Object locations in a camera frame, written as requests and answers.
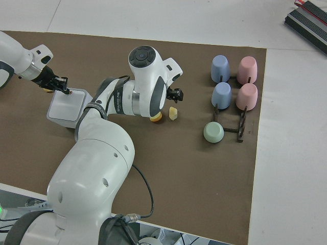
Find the brown mat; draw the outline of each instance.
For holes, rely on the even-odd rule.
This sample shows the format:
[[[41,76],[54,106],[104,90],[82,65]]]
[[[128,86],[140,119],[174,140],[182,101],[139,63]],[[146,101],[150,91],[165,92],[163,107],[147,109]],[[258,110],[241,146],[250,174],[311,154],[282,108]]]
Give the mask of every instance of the brown mat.
[[[106,77],[132,75],[129,52],[140,45],[155,47],[163,59],[172,57],[184,74],[173,84],[184,92],[184,101],[167,101],[164,119],[113,115],[135,145],[134,163],[146,175],[154,194],[155,212],[145,221],[233,244],[247,244],[251,211],[256,141],[264,79],[266,50],[172,43],[136,39],[55,33],[7,32],[31,49],[45,44],[54,54],[49,66],[58,76],[69,77],[72,88],[91,95]],[[232,75],[245,56],[258,62],[258,104],[247,116],[243,143],[225,133],[219,144],[208,143],[203,128],[212,118],[211,62],[225,55]],[[235,97],[240,86],[231,81],[233,102],[219,114],[224,127],[236,128],[239,111]],[[74,145],[74,131],[46,118],[52,94],[15,76],[0,90],[0,182],[46,194],[61,160]],[[171,121],[168,109],[178,109]],[[114,201],[112,212],[145,214],[150,198],[143,180],[132,169]]]

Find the black heatsink device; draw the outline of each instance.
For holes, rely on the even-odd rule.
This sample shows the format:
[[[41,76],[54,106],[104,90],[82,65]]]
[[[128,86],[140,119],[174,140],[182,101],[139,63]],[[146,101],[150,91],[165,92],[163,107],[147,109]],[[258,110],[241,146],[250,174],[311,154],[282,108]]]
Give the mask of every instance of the black heatsink device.
[[[327,13],[310,1],[293,10],[285,24],[327,54]]]

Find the yellow object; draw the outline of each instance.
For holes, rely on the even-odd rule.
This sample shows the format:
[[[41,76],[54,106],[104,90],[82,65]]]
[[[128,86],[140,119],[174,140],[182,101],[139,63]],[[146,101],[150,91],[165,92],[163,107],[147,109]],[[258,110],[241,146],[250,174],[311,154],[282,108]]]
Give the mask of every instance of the yellow object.
[[[47,93],[52,93],[53,91],[52,90],[49,90],[49,89],[46,89],[46,88],[44,88],[43,89],[45,92],[47,92]]]
[[[159,111],[158,114],[156,114],[155,116],[151,117],[150,120],[153,122],[159,121],[160,119],[162,119],[162,113],[161,111]]]
[[[175,120],[177,118],[177,109],[175,107],[170,107],[169,108],[169,118],[171,120]]]

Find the red wire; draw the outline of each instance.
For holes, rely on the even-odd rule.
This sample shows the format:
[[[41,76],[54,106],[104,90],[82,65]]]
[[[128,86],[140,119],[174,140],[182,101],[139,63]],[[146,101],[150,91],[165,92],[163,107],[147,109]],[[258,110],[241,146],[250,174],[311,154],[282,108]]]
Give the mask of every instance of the red wire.
[[[315,17],[316,19],[318,19],[320,22],[324,23],[324,24],[327,26],[327,22],[326,22],[326,21],[324,21],[323,19],[319,18],[317,15],[315,15],[314,13],[312,13],[312,12],[311,12],[309,9],[307,9],[305,6],[296,3],[296,1],[294,2],[294,4],[297,5],[297,6],[300,7],[300,8],[303,8],[305,11],[307,11],[309,14],[311,14],[313,17]]]

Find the white table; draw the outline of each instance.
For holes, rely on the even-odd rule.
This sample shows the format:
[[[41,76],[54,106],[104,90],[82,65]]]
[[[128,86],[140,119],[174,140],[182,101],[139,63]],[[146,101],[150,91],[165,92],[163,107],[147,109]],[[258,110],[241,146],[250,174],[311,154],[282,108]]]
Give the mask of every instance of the white table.
[[[249,244],[325,245],[327,56],[284,25],[293,2],[2,0],[0,30],[267,48]]]

